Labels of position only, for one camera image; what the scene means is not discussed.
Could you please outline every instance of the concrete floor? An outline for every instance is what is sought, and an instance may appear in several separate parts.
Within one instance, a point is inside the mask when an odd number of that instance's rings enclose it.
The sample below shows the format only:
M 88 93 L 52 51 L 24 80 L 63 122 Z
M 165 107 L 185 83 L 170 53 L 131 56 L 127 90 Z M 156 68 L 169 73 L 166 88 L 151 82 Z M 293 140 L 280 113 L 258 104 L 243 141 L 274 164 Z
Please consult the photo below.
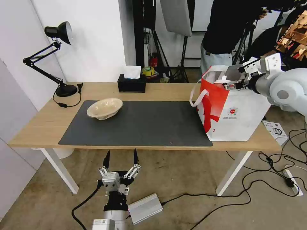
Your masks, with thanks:
M 282 124 L 286 131 L 303 128 L 303 117 L 298 113 L 288 113 L 272 107 L 267 118 Z M 295 139 L 296 143 L 304 136 Z M 96 180 L 101 176 L 105 150 L 76 150 L 63 163 L 80 186 L 72 195 L 68 187 L 45 160 L 7 215 L 0 222 L 1 230 L 15 229 L 81 229 L 71 217 L 71 210 L 82 202 L 96 188 Z M 286 154 L 303 159 L 304 155 L 293 145 L 285 147 Z M 229 167 L 231 158 L 225 152 L 205 151 L 138 151 L 142 171 L 130 185 L 128 204 L 157 193 L 160 201 L 171 199 L 182 193 L 215 193 L 215 189 Z M 110 169 L 127 170 L 133 163 L 133 151 L 112 150 Z M 281 169 L 286 162 L 276 165 Z M 255 152 L 246 166 L 266 169 L 268 165 Z M 224 195 L 238 194 L 241 180 L 250 170 L 241 169 Z M 291 172 L 307 181 L 307 172 L 292 168 Z M 284 181 L 268 172 L 257 172 L 246 179 L 263 179 L 273 187 L 292 195 L 292 190 Z M 258 182 L 250 190 L 252 202 L 245 206 L 230 206 L 219 209 L 204 220 L 196 229 L 306 229 L 307 193 L 303 197 L 286 197 L 265 184 Z M 134 229 L 182 229 L 189 230 L 198 220 L 214 208 L 231 203 L 248 201 L 247 194 L 239 198 L 182 197 L 164 206 L 163 212 L 136 225 Z M 105 191 L 101 189 L 83 207 L 76 211 L 77 217 L 91 229 L 93 219 L 103 217 L 103 207 L 107 202 Z

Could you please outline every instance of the bowl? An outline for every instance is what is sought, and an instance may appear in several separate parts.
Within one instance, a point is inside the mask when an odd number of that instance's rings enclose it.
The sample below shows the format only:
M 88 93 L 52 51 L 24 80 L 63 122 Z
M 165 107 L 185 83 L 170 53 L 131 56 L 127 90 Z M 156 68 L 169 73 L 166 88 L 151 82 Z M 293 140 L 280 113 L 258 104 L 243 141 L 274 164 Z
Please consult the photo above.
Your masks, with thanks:
M 118 98 L 107 98 L 92 104 L 86 114 L 91 118 L 105 120 L 117 114 L 122 105 L 122 100 Z

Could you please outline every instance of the desk lamp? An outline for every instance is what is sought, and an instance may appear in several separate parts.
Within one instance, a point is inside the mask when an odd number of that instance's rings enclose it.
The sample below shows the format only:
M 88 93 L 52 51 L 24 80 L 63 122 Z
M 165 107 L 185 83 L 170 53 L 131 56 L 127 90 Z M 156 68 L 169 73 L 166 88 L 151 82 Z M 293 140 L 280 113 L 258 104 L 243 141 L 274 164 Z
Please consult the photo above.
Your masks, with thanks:
M 67 97 L 75 94 L 78 90 L 77 87 L 74 85 L 67 85 L 63 82 L 63 79 L 60 79 L 58 77 L 53 76 L 52 74 L 49 74 L 42 69 L 35 66 L 35 63 L 42 60 L 43 58 L 55 53 L 61 48 L 61 42 L 58 41 L 58 38 L 60 38 L 63 42 L 71 45 L 73 34 L 72 29 L 68 21 L 62 22 L 58 27 L 45 27 L 45 34 L 50 37 L 54 43 L 47 46 L 46 48 L 42 49 L 41 51 L 38 51 L 37 53 L 33 54 L 30 57 L 26 57 L 23 60 L 23 63 L 27 66 L 31 67 L 32 69 L 36 70 L 37 72 L 41 73 L 42 75 L 46 76 L 47 78 L 51 79 L 52 81 L 56 82 L 59 86 L 55 93 L 59 97 Z M 47 54 L 39 55 L 40 53 L 44 52 L 45 50 L 54 47 L 55 50 L 50 51 Z

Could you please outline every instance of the black desk mat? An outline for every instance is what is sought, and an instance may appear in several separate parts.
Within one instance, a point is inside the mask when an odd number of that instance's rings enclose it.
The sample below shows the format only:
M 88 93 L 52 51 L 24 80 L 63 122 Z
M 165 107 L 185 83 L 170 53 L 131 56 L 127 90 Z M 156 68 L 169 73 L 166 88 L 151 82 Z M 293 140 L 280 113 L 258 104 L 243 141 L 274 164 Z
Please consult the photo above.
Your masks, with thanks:
M 103 121 L 86 115 L 94 102 L 83 102 L 60 145 L 212 146 L 189 102 L 123 101 L 119 112 Z

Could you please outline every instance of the wooden desk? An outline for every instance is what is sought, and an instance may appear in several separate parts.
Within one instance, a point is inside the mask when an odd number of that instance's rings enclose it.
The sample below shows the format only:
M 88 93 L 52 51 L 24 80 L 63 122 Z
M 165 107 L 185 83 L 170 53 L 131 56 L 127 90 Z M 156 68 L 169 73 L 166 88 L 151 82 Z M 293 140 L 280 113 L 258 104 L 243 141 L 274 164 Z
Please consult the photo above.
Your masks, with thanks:
M 79 105 L 61 108 L 51 99 L 21 132 L 11 140 L 9 145 L 11 147 L 41 148 L 44 155 L 73 193 L 77 193 L 78 186 L 52 148 L 240 151 L 241 153 L 216 190 L 218 195 L 222 195 L 252 151 L 278 152 L 281 150 L 278 143 L 265 129 L 263 124 L 258 126 L 252 137 L 246 142 L 214 142 L 212 147 L 71 146 L 58 144 L 85 100 L 101 100 L 108 97 L 116 97 L 123 101 L 188 101 L 193 86 L 194 84 L 148 83 L 146 85 L 146 93 L 119 93 L 117 83 L 84 83 L 82 100 Z M 67 104 L 75 104 L 79 100 L 79 95 L 75 94 L 68 98 L 56 98 L 56 100 Z

